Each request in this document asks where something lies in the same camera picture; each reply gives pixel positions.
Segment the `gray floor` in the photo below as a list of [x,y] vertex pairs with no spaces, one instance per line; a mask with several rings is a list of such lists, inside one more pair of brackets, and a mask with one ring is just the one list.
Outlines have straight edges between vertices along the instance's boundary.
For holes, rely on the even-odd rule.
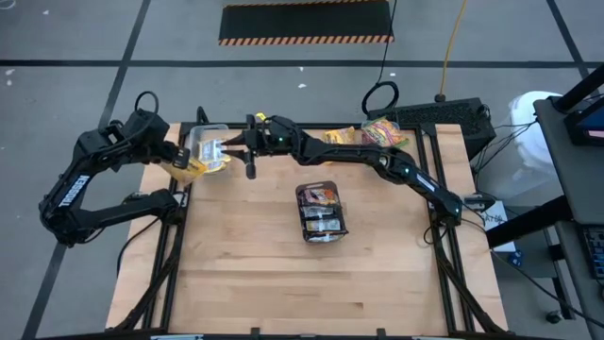
[[[55,244],[40,224],[37,203],[68,165],[76,137],[97,126],[142,2],[17,0],[14,8],[0,10],[0,65],[8,65],[5,60],[115,60],[116,66],[0,66],[0,192],[7,198],[0,206],[5,221],[0,229],[2,338],[20,337]],[[132,58],[302,60],[300,65],[130,67],[113,117],[125,119],[136,94],[152,90],[168,122],[193,120],[198,105],[212,121],[242,121],[256,111],[299,122],[362,120],[361,99],[376,81],[378,68],[307,66],[302,71],[297,66],[304,66],[305,60],[380,60],[383,45],[220,47],[220,10],[230,3],[236,1],[151,0]],[[598,24],[604,3],[556,3],[582,58],[604,61]],[[396,42],[388,59],[442,60],[460,5],[461,0],[399,0]],[[469,0],[451,58],[551,62],[541,68],[526,63],[524,68],[449,70],[447,98],[480,97],[491,107],[495,124],[505,119],[507,104],[515,96],[531,90],[563,93],[580,80],[576,67],[560,63],[573,58],[546,0]],[[384,75],[400,87],[399,104],[420,104],[430,102],[438,91],[441,70],[410,64],[386,68]],[[387,93],[377,93],[370,106],[377,108],[387,100]],[[118,202],[138,189],[141,173],[140,166],[131,166],[100,176],[92,183],[86,205]],[[39,336],[103,330],[115,260],[125,240],[126,228],[115,227],[89,245],[68,250]],[[587,338],[582,321],[546,324],[544,313],[555,303],[523,279],[505,278],[499,284],[512,330]]]

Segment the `yellow cable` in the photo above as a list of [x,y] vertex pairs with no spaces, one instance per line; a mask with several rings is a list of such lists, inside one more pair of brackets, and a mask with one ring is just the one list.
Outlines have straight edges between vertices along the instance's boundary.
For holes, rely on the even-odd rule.
[[449,45],[446,47],[446,55],[445,55],[445,64],[443,65],[443,77],[441,79],[441,90],[439,92],[440,95],[443,95],[445,91],[445,82],[446,82],[446,65],[449,63],[449,53],[451,52],[451,46],[453,46],[453,42],[455,41],[455,36],[457,35],[457,29],[460,27],[461,17],[465,12],[465,5],[468,3],[468,0],[463,0],[461,4],[460,14],[457,16],[457,21],[455,22],[455,27],[453,28],[453,33],[451,33],[451,38],[449,39]]

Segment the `yellow snack bag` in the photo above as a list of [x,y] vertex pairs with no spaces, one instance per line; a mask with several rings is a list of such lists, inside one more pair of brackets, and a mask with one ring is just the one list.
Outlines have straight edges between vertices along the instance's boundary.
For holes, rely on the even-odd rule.
[[330,130],[323,133],[323,142],[329,144],[354,144],[355,129],[353,127]]
[[186,169],[175,168],[171,163],[165,161],[161,162],[159,166],[182,185],[192,183],[208,170],[206,165],[201,161],[196,160],[194,157],[189,158],[189,165]]

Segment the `food package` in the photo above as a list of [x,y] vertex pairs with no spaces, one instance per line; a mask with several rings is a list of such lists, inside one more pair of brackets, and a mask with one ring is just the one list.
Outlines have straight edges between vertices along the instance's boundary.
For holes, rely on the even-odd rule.
[[405,146],[409,139],[401,130],[386,117],[381,117],[365,125],[362,129],[363,144],[377,144],[381,146]]
[[171,163],[165,161],[161,162],[159,166],[182,185],[191,184],[195,179],[208,171],[206,165],[193,157],[189,158],[189,165],[186,169],[176,168]]
[[323,142],[329,144],[350,145],[355,143],[355,129],[353,127],[340,128],[325,131],[323,133]]
[[340,240],[348,233],[338,188],[332,181],[299,185],[295,188],[302,237],[310,243]]

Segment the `warning stripe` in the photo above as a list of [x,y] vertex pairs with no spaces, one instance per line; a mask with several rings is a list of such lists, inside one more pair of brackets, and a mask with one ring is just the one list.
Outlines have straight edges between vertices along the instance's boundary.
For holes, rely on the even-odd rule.
[[268,44],[315,44],[315,43],[386,43],[387,35],[376,36],[320,36],[320,37],[270,37],[270,38],[231,38],[218,41],[220,46],[254,46]]
[[332,0],[332,1],[309,1],[303,3],[280,3],[280,4],[232,4],[225,5],[225,8],[232,7],[257,7],[257,6],[305,6],[305,5],[331,5],[331,4],[351,4],[359,2],[378,2],[388,0]]

